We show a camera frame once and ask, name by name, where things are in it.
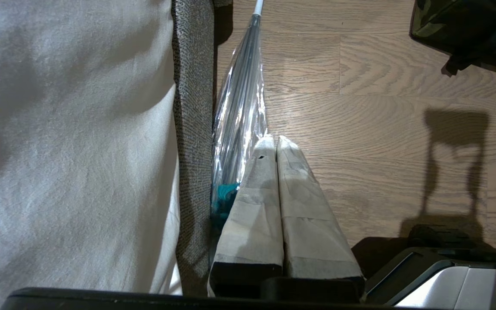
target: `black bag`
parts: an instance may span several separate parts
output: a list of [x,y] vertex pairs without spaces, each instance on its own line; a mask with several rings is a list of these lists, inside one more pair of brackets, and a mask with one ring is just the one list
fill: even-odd
[[496,0],[416,0],[411,38],[450,53],[445,69],[496,63]]

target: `wooden floor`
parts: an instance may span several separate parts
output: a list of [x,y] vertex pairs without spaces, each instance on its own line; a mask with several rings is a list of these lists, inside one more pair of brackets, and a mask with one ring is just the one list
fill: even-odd
[[[234,0],[219,81],[254,3]],[[435,223],[496,247],[496,73],[442,75],[447,55],[408,36],[413,4],[266,1],[270,132],[304,150],[352,246]]]

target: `umbrella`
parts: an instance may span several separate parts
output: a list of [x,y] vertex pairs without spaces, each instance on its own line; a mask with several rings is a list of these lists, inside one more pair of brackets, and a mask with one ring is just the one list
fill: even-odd
[[219,232],[227,220],[256,142],[267,133],[264,79],[260,50],[263,0],[233,53],[220,92],[214,122],[212,227]]

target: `white pole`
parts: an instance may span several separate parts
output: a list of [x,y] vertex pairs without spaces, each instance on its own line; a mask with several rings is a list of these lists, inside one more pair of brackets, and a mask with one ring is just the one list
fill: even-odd
[[256,8],[254,9],[254,14],[261,16],[261,8],[264,6],[264,0],[257,0]]

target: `camouflage bag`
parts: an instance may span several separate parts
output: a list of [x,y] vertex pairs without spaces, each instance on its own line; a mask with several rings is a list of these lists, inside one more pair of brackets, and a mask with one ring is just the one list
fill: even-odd
[[416,0],[410,35],[450,53],[451,74],[472,63],[496,65],[496,0]]

